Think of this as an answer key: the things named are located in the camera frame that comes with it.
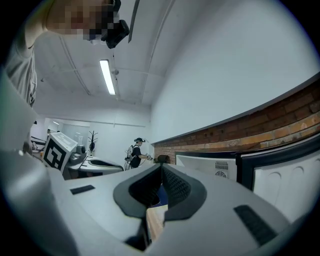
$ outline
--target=black cap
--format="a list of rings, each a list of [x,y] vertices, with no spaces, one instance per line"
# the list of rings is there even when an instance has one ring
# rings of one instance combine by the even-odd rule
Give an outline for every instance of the black cap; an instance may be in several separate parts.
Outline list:
[[[134,142],[145,142],[145,140],[143,140],[142,138],[136,138]]]

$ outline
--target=brick wall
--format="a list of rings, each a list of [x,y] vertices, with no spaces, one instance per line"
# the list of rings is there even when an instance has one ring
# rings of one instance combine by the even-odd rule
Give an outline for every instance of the brick wall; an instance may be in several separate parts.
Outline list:
[[[267,148],[320,132],[320,80],[263,110],[211,128],[155,143],[155,157],[176,151]]]

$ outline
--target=vent slot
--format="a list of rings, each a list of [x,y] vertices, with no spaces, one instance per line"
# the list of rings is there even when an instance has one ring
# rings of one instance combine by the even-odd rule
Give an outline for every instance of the vent slot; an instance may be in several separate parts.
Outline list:
[[[215,175],[216,175],[216,176],[220,176],[220,177],[224,177],[224,178],[227,177],[227,175],[226,175],[223,171],[217,171],[217,172],[215,173]]]
[[[226,161],[216,161],[215,162],[215,168],[217,170],[227,171],[229,169],[228,162],[226,162]]]

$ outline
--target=white ceiling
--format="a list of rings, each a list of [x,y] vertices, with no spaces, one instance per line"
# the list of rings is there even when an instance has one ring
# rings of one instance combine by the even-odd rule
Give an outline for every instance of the white ceiling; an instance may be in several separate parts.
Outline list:
[[[184,38],[210,0],[140,0],[132,40],[115,49],[47,32],[35,43],[37,97],[75,94],[151,105]],[[135,0],[121,0],[120,18],[130,27]],[[116,95],[108,93],[99,61],[108,59]]]

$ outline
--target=fluorescent light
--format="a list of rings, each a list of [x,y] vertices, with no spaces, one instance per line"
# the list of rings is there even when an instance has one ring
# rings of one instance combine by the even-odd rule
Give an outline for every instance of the fluorescent light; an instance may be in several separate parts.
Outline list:
[[[112,83],[109,61],[100,60],[100,66],[105,80],[106,87],[111,95],[116,95],[114,84]]]

